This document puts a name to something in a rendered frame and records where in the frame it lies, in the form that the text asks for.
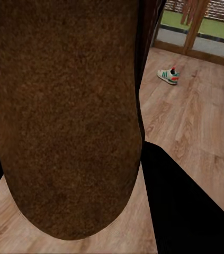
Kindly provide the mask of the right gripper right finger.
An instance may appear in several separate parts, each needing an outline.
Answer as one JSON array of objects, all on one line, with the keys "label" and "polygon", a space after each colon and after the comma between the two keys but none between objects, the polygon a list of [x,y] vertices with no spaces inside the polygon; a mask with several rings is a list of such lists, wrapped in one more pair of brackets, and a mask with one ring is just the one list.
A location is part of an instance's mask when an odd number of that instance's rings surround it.
[{"label": "right gripper right finger", "polygon": [[158,254],[224,254],[224,211],[160,146],[141,164]]}]

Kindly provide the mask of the gym shoe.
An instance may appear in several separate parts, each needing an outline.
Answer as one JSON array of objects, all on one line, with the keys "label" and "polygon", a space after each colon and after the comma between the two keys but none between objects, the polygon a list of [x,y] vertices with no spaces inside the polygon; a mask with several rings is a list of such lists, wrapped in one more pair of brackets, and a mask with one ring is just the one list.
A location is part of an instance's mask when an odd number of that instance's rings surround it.
[{"label": "gym shoe", "polygon": [[170,85],[177,85],[177,81],[178,81],[178,76],[179,73],[175,72],[175,68],[169,69],[167,71],[162,71],[159,70],[157,72],[157,76],[166,81],[167,83],[169,83]]}]

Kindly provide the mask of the sandal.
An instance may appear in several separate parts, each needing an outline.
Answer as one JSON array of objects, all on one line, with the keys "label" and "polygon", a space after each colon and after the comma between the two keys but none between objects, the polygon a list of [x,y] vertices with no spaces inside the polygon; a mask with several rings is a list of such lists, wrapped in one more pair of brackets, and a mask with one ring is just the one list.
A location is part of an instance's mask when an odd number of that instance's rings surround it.
[{"label": "sandal", "polygon": [[97,234],[130,199],[166,1],[0,0],[0,161],[17,207],[54,238]]}]

